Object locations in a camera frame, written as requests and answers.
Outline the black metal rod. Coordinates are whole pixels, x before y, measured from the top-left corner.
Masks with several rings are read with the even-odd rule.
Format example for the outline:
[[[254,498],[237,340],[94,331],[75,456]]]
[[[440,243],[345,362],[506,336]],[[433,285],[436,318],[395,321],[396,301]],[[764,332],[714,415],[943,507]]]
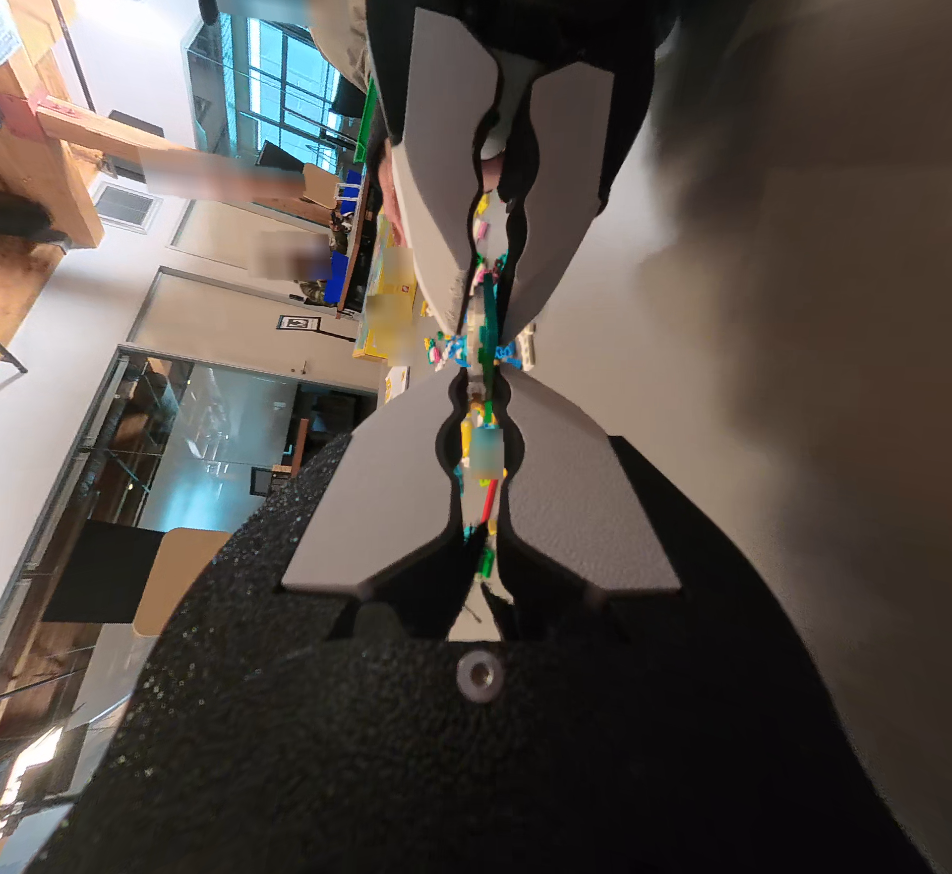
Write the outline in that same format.
[[[61,29],[61,34],[63,35],[64,41],[65,41],[65,47],[68,51],[69,59],[72,63],[72,66],[74,68],[75,74],[79,81],[83,96],[86,100],[87,107],[89,111],[96,114],[97,113],[96,106],[94,104],[92,95],[89,90],[89,84],[88,84],[86,75],[84,74],[80,59],[78,58],[78,51],[73,43],[73,39],[70,34],[68,23],[65,19],[65,12],[61,6],[60,0],[50,0],[50,1],[54,9],[57,22]]]

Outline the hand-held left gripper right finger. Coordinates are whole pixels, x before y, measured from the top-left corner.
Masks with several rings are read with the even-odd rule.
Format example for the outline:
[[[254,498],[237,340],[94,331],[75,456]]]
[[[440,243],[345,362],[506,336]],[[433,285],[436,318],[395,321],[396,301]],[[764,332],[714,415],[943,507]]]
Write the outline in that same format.
[[[605,597],[676,593],[681,581],[604,430],[520,370],[501,375],[522,440],[499,515],[503,571],[523,558]]]

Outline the green toy brick assembly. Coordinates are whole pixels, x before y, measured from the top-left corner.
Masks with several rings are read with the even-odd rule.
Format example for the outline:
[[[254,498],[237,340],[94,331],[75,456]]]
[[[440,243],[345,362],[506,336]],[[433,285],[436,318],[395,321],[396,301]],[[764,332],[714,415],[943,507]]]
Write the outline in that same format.
[[[461,425],[462,488],[469,495],[470,524],[464,535],[483,532],[477,582],[490,585],[496,570],[498,522],[506,477],[505,437],[497,410],[499,315],[496,281],[482,270],[470,295],[464,329],[467,411]]]

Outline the yellow cardboard box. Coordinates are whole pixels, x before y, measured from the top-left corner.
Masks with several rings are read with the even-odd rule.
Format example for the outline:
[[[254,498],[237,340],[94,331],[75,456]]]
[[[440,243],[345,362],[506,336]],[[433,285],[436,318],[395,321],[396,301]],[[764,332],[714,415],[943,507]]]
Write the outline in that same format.
[[[417,291],[412,250],[380,213],[353,358],[389,361],[408,354]]]

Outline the black panel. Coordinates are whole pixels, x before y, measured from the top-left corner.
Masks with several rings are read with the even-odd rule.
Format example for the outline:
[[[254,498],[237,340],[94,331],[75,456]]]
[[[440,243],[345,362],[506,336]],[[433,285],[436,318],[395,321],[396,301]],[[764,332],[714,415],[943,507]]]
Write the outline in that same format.
[[[131,624],[163,538],[145,527],[87,521],[42,621]]]

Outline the tan plywood chair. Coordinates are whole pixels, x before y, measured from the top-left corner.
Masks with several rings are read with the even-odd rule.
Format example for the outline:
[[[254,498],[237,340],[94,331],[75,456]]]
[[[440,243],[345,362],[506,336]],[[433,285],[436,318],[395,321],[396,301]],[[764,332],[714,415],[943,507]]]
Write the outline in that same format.
[[[140,638],[159,636],[196,579],[224,547],[225,531],[176,527],[162,538],[132,622]]]

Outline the wall vent grille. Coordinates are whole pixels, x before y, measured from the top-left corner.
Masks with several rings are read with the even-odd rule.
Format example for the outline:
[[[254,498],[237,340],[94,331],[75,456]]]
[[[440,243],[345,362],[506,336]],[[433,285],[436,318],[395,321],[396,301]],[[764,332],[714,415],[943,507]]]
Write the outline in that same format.
[[[103,224],[144,235],[151,229],[162,201],[146,192],[104,181],[93,193],[93,204]]]

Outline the person's right hand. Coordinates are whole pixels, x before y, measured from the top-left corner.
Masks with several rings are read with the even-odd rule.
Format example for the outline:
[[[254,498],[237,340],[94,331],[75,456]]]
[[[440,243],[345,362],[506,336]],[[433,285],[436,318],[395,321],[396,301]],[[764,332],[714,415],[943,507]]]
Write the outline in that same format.
[[[403,228],[402,211],[393,176],[392,151],[388,138],[384,140],[378,155],[376,177],[383,197],[384,215],[392,226],[396,245],[408,248],[410,244]]]

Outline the black dome fixture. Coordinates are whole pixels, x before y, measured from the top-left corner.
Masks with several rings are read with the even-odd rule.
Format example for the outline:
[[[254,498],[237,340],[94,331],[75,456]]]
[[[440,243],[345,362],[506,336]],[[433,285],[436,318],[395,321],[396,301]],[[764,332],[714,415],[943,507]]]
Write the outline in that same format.
[[[33,244],[71,248],[68,237],[54,229],[47,210],[38,202],[6,191],[1,192],[1,235]]]

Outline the wooden ceiling beam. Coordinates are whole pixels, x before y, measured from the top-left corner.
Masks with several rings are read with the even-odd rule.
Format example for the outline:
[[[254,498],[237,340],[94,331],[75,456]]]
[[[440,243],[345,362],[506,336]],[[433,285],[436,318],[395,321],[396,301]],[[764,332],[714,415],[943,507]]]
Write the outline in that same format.
[[[50,96],[39,101],[35,115],[44,133],[55,139],[140,167],[153,193],[256,204],[312,224],[331,224],[330,209],[318,200],[335,199],[337,180],[312,164],[292,172],[208,154]]]

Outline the large window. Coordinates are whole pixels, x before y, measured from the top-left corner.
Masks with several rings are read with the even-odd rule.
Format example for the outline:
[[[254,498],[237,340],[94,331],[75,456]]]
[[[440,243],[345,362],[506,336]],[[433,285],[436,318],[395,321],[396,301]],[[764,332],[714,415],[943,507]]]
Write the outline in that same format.
[[[350,84],[302,28],[223,13],[186,61],[200,150],[251,163],[271,144],[333,174],[352,165],[360,119],[335,109]]]

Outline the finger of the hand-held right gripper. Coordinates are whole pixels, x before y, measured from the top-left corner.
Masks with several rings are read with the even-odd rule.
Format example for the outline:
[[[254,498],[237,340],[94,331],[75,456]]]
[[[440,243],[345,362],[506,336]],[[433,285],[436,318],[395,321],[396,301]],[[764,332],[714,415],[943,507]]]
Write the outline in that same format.
[[[576,62],[535,81],[535,180],[507,218],[509,296],[501,339],[536,319],[598,214],[613,74]]]
[[[481,184],[478,128],[494,107],[499,64],[456,18],[414,14],[402,141],[391,149],[403,235],[443,333],[458,333],[474,263]]]

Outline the grey desk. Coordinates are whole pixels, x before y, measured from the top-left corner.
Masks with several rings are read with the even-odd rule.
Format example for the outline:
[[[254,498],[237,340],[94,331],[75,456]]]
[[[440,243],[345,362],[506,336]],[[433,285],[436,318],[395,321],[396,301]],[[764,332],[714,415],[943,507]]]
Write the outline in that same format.
[[[950,0],[696,0],[536,375],[784,604],[950,872]]]

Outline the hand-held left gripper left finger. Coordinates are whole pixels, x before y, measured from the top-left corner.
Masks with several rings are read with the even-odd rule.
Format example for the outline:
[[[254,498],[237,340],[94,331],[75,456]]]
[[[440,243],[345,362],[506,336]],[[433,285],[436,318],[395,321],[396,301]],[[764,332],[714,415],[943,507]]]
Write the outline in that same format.
[[[468,384],[466,368],[425,375],[353,431],[284,589],[373,595],[461,528],[453,471]]]

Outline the glass partition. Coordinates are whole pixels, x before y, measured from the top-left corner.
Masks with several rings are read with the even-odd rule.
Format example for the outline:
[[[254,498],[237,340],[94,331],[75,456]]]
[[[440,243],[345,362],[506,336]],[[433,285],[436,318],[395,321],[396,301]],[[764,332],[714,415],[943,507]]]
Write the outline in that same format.
[[[87,521],[232,533],[282,468],[307,463],[376,404],[366,390],[121,352],[8,587],[2,679],[19,677],[41,625],[103,625],[42,621]]]

